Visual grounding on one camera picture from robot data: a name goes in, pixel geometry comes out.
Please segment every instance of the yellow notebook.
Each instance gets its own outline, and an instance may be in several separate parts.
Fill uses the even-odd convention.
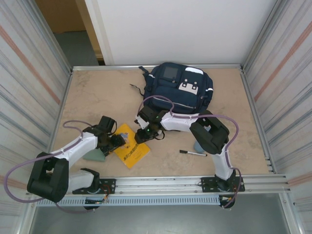
[[[125,123],[117,128],[115,134],[120,134],[126,141],[125,145],[114,152],[128,168],[132,168],[150,151],[146,144],[137,144],[134,131]]]

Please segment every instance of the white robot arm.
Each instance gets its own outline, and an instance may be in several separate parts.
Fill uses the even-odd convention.
[[[99,188],[99,173],[82,168],[76,173],[69,173],[69,169],[87,152],[100,148],[104,156],[125,144],[121,135],[111,133],[115,121],[103,116],[98,125],[83,130],[82,137],[78,137],[63,148],[50,154],[40,153],[37,157],[63,152],[46,160],[35,162],[32,169],[27,191],[53,202],[59,202],[66,193],[76,189],[87,188],[94,192]],[[74,147],[65,151],[81,138]]]
[[[235,177],[235,171],[227,163],[225,148],[229,141],[229,130],[215,117],[194,118],[198,115],[209,114],[206,111],[194,115],[171,115],[169,111],[155,112],[148,106],[144,106],[136,116],[136,123],[140,125],[135,139],[137,143],[143,143],[161,135],[162,131],[183,131],[194,135],[201,147],[211,154],[214,161],[215,176],[220,190],[227,191]],[[209,131],[204,127],[211,126]]]

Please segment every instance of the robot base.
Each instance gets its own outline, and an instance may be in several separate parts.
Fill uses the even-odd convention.
[[[116,179],[99,179],[97,189],[81,188],[73,191],[73,194],[114,194]]]
[[[216,192],[236,192],[238,188],[239,177],[235,176],[235,172],[228,180],[222,180],[217,176],[202,177],[198,185],[202,188],[203,193],[216,193]],[[244,180],[242,178],[239,192],[245,191]]]

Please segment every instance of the corrugated metal wall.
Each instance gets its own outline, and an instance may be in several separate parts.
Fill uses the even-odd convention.
[[[312,1],[288,1],[246,68],[279,173],[312,232]]]
[[[0,183],[8,169],[47,150],[70,76],[33,1],[0,2]],[[10,177],[25,194],[32,165]],[[0,186],[0,233],[18,228],[21,204]]]

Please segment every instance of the white wall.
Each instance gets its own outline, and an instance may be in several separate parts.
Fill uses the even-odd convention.
[[[107,65],[241,63],[276,0],[86,0]]]

